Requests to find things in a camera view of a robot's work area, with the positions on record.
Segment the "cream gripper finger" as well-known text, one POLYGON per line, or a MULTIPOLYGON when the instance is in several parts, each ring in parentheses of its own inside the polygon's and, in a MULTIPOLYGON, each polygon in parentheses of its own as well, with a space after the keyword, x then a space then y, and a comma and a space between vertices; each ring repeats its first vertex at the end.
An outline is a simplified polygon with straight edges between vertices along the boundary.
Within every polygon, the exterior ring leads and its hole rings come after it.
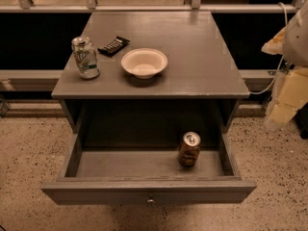
POLYGON ((272 39, 266 42, 261 51, 270 55, 282 55, 286 28, 281 29, 272 39))
POLYGON ((268 126, 283 126, 308 103, 308 67, 297 66, 279 74, 266 109, 268 126))

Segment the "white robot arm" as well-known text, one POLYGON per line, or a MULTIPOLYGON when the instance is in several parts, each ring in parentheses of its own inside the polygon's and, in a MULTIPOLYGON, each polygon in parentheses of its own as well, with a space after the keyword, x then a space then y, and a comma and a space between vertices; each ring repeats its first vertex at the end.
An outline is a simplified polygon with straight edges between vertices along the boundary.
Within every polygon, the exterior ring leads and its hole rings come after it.
POLYGON ((266 111, 270 126, 284 125, 308 103, 308 1, 261 51, 282 55, 295 66, 287 74, 279 74, 266 111))

